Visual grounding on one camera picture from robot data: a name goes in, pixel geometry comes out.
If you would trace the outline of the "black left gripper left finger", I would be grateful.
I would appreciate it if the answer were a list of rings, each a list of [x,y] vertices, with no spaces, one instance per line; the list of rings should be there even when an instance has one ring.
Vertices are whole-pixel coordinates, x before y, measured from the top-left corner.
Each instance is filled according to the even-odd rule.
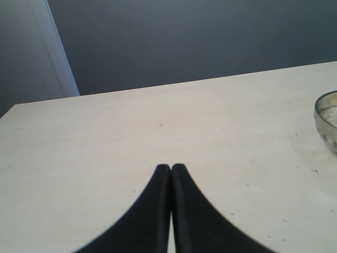
[[[171,186],[170,167],[157,165],[129,210],[77,252],[167,252]]]

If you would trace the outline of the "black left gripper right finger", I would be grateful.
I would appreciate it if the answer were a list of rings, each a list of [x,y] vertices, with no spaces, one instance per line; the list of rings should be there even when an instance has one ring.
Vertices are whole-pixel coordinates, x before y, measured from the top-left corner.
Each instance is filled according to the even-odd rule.
[[[272,252],[223,217],[200,191],[186,166],[172,166],[176,252]]]

